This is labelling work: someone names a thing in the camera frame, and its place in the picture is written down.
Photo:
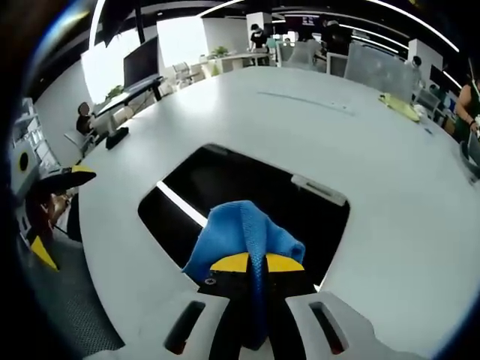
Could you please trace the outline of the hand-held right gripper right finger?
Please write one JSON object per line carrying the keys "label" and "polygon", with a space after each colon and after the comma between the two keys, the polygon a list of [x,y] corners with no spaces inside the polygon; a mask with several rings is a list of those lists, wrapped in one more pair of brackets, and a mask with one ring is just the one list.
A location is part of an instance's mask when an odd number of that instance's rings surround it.
{"label": "hand-held right gripper right finger", "polygon": [[330,292],[317,292],[304,267],[266,255],[273,350],[288,359],[420,359],[377,339],[371,322]]}

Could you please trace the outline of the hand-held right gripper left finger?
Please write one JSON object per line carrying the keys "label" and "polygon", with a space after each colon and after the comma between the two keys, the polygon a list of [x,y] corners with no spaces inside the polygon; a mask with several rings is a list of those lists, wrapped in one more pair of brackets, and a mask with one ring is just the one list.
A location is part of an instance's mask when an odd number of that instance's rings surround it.
{"label": "hand-held right gripper left finger", "polygon": [[248,255],[211,267],[196,292],[180,292],[147,316],[136,340],[89,359],[240,359],[249,317],[235,309],[248,290]]}

